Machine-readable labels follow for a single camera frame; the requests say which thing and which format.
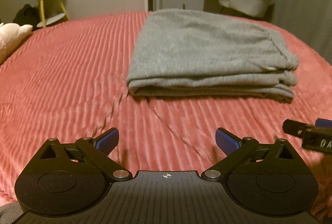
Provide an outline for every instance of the bed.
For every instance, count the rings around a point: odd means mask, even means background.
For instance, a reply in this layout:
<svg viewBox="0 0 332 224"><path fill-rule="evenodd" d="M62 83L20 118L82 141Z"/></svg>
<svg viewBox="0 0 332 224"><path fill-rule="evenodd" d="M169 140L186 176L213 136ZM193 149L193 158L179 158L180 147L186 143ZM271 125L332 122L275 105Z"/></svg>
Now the bed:
<svg viewBox="0 0 332 224"><path fill-rule="evenodd" d="M276 29L298 56L291 104L269 99L131 96L126 78L147 12L64 22L35 31L0 66L0 205L15 201L15 180L44 141L72 143L120 131L113 160L137 170L203 170L225 155L214 135L223 127L261 143L286 138L319 183L312 209L332 216L332 157L301 149L282 131L285 119L313 124L332 119L332 67L289 32Z"/></svg>

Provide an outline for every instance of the folded gray blanket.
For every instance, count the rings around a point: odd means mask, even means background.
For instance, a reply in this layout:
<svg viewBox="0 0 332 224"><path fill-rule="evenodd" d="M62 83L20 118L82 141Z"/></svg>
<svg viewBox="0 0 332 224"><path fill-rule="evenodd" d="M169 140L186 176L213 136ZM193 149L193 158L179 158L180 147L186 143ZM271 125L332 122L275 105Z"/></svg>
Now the folded gray blanket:
<svg viewBox="0 0 332 224"><path fill-rule="evenodd" d="M257 96L290 102L297 67L297 57L278 31L228 16L168 9L146 19L127 86L140 96Z"/></svg>
<svg viewBox="0 0 332 224"><path fill-rule="evenodd" d="M18 202L3 205L0 207L0 224L12 224L22 214L23 211Z"/></svg>

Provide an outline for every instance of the black mount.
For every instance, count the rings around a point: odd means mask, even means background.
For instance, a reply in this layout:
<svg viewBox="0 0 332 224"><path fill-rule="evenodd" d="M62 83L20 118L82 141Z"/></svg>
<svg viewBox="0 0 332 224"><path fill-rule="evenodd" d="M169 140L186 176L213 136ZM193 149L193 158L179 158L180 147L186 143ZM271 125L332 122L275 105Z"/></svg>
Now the black mount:
<svg viewBox="0 0 332 224"><path fill-rule="evenodd" d="M302 139L302 148L332 154L332 121L318 118L315 125L287 119L283 131Z"/></svg>
<svg viewBox="0 0 332 224"><path fill-rule="evenodd" d="M248 224L280 223L280 218L282 223L317 223L307 213L318 194L317 181L286 139L259 144L223 128L215 139L227 157L201 176L139 171L134 178L107 157L119 141L115 128L75 144L48 139L16 181L15 194L25 212L16 223L44 224L52 218L52 223L134 224L144 219L180 224L190 219L232 224L239 215Z"/></svg>

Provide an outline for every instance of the black bracket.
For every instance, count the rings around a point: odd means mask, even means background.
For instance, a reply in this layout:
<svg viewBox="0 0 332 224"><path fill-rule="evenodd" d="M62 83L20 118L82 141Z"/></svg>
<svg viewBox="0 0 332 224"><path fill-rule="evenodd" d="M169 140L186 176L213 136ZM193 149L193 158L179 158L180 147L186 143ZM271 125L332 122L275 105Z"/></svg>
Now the black bracket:
<svg viewBox="0 0 332 224"><path fill-rule="evenodd" d="M118 141L116 128L74 144L48 139L16 180L21 207L49 216L72 214L98 202L111 184L132 179L129 170L107 156Z"/></svg>
<svg viewBox="0 0 332 224"><path fill-rule="evenodd" d="M204 180L222 183L239 204L261 214L282 216L311 208L317 181L286 139L260 144L223 128L215 139L227 157L204 171Z"/></svg>
<svg viewBox="0 0 332 224"><path fill-rule="evenodd" d="M332 154L332 121L317 119L315 125L287 119L283 131L302 139L302 148Z"/></svg>

